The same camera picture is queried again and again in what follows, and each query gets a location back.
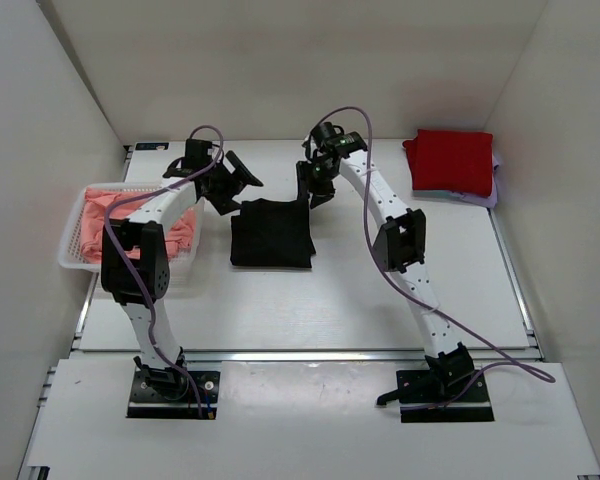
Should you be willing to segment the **black t shirt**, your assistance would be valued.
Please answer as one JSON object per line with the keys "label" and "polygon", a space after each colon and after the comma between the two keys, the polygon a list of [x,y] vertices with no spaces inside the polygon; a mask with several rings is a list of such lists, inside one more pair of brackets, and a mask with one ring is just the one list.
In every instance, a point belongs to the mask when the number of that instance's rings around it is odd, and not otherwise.
{"label": "black t shirt", "polygon": [[246,201],[231,217],[234,267],[311,269],[315,253],[305,198]]}

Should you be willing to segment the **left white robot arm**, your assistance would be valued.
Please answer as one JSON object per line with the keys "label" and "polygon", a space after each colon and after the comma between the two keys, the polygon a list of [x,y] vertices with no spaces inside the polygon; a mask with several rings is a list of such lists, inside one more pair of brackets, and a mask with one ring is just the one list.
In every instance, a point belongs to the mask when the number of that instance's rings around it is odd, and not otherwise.
{"label": "left white robot arm", "polygon": [[170,401],[197,388],[163,301],[170,284],[167,234],[200,200],[225,215],[239,208],[234,197],[245,187],[262,185],[234,151],[188,139],[184,156],[169,164],[158,187],[105,209],[102,288],[132,324],[140,347],[135,363],[143,381]]}

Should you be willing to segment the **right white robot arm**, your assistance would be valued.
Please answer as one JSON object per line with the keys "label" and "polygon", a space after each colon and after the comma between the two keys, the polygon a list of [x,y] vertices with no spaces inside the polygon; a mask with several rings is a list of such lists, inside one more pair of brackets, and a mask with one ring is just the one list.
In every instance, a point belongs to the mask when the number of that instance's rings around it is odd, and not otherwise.
{"label": "right white robot arm", "polygon": [[371,160],[367,143],[357,132],[347,133],[323,121],[303,142],[305,159],[296,164],[299,192],[314,209],[334,198],[334,180],[343,177],[363,200],[363,227],[374,220],[376,237],[367,239],[380,273],[394,282],[411,302],[424,340],[428,371],[420,379],[383,394],[378,406],[393,400],[414,402],[423,391],[433,403],[458,395],[474,372],[474,362],[439,302],[425,265],[426,216],[400,200]]}

